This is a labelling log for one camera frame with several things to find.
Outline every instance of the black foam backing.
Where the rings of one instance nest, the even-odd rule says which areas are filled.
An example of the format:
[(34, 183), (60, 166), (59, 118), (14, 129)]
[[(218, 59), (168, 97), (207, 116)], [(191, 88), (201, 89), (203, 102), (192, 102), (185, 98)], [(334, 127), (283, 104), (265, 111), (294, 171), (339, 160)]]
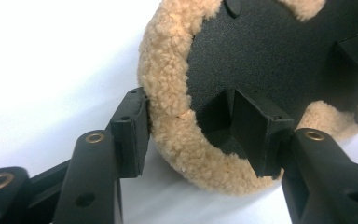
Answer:
[(336, 44), (358, 35), (358, 1), (327, 0), (306, 22), (275, 0), (241, 6), (234, 19), (222, 4), (202, 24), (188, 57), (191, 107), (212, 144), (246, 157), (228, 131), (235, 88), (264, 92), (295, 123), (316, 100), (355, 111), (358, 77), (342, 66)]

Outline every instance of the white background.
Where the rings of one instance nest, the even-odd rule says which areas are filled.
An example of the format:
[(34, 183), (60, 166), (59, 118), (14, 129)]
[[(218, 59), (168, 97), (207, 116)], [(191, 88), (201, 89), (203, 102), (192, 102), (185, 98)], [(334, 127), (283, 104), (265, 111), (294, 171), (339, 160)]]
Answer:
[[(30, 176), (70, 159), (137, 87), (138, 46), (160, 0), (0, 1), (0, 167)], [(341, 145), (358, 162), (358, 136)], [(288, 223), (282, 188), (197, 189), (158, 155), (122, 181), (126, 223)]]

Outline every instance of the lambswool pad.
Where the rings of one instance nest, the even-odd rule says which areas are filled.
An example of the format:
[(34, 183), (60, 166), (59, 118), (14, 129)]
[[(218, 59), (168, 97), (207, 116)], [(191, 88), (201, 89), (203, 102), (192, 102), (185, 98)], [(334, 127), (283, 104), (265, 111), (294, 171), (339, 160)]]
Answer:
[[(296, 18), (306, 21), (323, 8), (324, 0), (282, 0)], [(205, 20), (218, 13), (220, 0), (163, 0), (147, 25), (140, 47), (138, 80), (150, 99), (151, 132), (164, 159), (202, 189), (225, 194), (252, 193), (272, 184), (257, 178), (250, 163), (224, 154), (205, 137), (188, 95), (188, 55)], [(358, 133), (354, 115), (314, 102), (298, 127), (311, 127), (335, 138)]]

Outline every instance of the wool polishing pad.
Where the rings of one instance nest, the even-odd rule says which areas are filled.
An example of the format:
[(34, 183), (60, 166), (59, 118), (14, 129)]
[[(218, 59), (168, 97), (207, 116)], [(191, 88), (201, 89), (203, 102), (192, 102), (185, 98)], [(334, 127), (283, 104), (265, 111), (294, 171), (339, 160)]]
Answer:
[(163, 0), (138, 67), (160, 154), (202, 189), (241, 195), (271, 185), (228, 131), (242, 87), (264, 92), (297, 128), (357, 134), (358, 91), (348, 89), (358, 82), (338, 69), (335, 51), (356, 35), (358, 1)]

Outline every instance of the polishing pad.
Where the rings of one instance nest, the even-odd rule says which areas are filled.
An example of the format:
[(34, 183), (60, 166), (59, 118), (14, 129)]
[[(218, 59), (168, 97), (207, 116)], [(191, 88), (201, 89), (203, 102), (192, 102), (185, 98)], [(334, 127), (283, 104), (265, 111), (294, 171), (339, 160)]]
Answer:
[(348, 87), (358, 82), (339, 75), (351, 71), (337, 69), (347, 63), (336, 46), (354, 36), (352, 0), (163, 0), (138, 67), (158, 151), (202, 189), (241, 195), (270, 186), (229, 136), (233, 90), (264, 92), (297, 128), (351, 137), (358, 91), (351, 98)]

